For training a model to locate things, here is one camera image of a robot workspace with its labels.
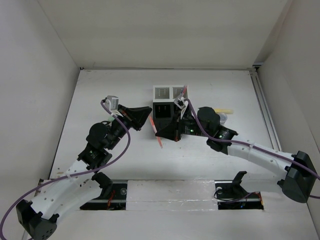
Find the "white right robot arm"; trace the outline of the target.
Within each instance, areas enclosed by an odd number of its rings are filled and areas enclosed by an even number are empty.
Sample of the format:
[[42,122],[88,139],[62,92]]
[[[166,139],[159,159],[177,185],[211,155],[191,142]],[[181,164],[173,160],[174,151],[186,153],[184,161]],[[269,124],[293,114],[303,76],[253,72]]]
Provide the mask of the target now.
[[172,103],[154,104],[153,121],[156,136],[178,142],[183,135],[206,137],[206,144],[214,151],[237,157],[258,165],[270,175],[255,175],[239,171],[224,187],[222,197],[234,201],[254,192],[280,192],[289,199],[306,203],[319,175],[310,156],[303,152],[288,153],[259,145],[221,125],[220,116],[208,106],[195,111],[187,106],[181,109]]

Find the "clear jar of paperclips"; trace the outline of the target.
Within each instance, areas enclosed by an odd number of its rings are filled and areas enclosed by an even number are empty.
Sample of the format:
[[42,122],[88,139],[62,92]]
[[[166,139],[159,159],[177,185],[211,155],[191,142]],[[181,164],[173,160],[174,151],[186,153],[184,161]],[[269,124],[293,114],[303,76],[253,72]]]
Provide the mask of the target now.
[[226,123],[227,119],[228,119],[228,116],[223,112],[219,112],[218,115],[219,115],[220,124],[224,125]]

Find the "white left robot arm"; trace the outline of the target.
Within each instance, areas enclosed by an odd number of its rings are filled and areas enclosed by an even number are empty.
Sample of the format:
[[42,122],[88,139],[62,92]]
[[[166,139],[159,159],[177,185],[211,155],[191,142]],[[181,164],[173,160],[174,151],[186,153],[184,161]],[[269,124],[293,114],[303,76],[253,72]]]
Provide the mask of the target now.
[[112,121],[95,123],[86,137],[87,145],[64,174],[50,182],[48,188],[30,201],[21,199],[16,205],[19,223],[34,240],[52,236],[66,214],[77,210],[88,201],[107,198],[112,191],[112,180],[101,169],[112,164],[112,150],[129,130],[140,131],[152,108],[128,108],[119,105],[108,110]]

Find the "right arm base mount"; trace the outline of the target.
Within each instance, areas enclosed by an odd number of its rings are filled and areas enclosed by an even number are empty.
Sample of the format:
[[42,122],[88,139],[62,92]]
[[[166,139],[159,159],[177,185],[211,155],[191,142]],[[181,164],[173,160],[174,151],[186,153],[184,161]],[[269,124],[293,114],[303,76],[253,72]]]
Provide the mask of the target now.
[[246,171],[240,171],[232,180],[214,182],[213,198],[217,200],[218,210],[264,210],[260,192],[247,192],[240,183]]

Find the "orange red pen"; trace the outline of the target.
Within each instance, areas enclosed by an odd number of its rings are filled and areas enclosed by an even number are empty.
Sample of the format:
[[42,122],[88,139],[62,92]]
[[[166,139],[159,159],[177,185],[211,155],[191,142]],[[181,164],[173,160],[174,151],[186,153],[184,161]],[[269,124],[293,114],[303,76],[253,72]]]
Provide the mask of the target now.
[[[149,118],[150,124],[152,126],[153,132],[154,132],[154,134],[156,134],[157,133],[157,128],[155,126],[153,118],[152,118],[151,115],[149,115],[148,118]],[[157,139],[157,142],[158,142],[160,148],[162,149],[163,148],[163,144],[162,144],[162,141],[161,141],[160,137],[156,136],[156,139]]]

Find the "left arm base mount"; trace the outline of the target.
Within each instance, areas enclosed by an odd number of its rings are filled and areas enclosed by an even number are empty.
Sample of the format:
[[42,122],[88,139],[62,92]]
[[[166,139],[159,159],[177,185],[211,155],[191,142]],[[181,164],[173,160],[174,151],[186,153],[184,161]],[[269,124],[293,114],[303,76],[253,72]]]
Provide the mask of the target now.
[[111,180],[104,173],[93,176],[99,184],[100,194],[80,207],[83,211],[124,211],[127,204],[128,181]]

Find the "green highlighter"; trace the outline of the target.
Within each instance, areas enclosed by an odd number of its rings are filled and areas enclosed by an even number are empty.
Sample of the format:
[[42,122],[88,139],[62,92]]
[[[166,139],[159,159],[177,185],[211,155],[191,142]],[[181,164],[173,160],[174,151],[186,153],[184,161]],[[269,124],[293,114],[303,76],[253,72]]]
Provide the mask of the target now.
[[113,120],[114,120],[113,116],[110,115],[110,116],[108,117],[108,121],[112,122]]

